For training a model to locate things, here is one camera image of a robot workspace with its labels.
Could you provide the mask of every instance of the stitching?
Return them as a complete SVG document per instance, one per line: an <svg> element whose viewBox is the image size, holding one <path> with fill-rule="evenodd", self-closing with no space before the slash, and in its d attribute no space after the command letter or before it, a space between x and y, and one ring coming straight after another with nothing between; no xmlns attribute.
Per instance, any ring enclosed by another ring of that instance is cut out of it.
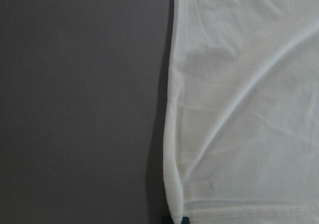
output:
<svg viewBox="0 0 319 224"><path fill-rule="evenodd" d="M192 221L204 221L204 220L214 220L214 219L225 219L225 218L254 218L254 217L274 217L274 216L306 216L306 215L315 215L314 213L291 213L291 214L271 214L271 215L245 215L245 216L221 216L214 218L199 218L192 219Z"/></svg>
<svg viewBox="0 0 319 224"><path fill-rule="evenodd" d="M282 207L282 208L294 208L294 207L299 207L299 205L263 205L263 206L229 206L229 207L216 207L216 208L197 208L197 209L188 209L184 210L185 212L188 213L197 213L197 212L205 212L205 211L214 211L214 210L224 210L224 209L243 209L243 208L277 208L277 207Z"/></svg>

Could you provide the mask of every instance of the dark gray background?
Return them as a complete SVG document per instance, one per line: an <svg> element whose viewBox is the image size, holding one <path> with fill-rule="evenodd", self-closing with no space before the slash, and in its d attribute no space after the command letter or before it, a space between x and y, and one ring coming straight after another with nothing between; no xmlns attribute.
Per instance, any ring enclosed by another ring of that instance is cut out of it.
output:
<svg viewBox="0 0 319 224"><path fill-rule="evenodd" d="M168 214L173 0L0 0L1 224Z"/></svg>

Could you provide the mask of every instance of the white cloth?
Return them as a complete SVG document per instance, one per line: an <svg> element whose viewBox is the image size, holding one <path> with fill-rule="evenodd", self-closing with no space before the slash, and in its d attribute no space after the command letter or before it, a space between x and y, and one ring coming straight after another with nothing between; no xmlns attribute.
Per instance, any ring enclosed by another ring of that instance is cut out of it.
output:
<svg viewBox="0 0 319 224"><path fill-rule="evenodd" d="M174 0L175 224L319 224L319 0Z"/></svg>

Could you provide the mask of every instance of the gray surface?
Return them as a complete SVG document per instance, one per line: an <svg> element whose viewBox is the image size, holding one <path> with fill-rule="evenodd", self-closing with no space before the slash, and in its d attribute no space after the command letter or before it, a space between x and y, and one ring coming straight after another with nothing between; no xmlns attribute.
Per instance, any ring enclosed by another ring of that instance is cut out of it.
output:
<svg viewBox="0 0 319 224"><path fill-rule="evenodd" d="M159 223L173 0L0 3L0 223Z"/></svg>

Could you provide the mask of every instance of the wrinkled fabric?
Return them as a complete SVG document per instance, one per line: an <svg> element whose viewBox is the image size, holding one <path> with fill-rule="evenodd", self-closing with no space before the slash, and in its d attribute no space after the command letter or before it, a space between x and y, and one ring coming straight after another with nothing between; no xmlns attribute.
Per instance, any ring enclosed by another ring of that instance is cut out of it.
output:
<svg viewBox="0 0 319 224"><path fill-rule="evenodd" d="M174 0L175 224L319 224L319 0Z"/></svg>

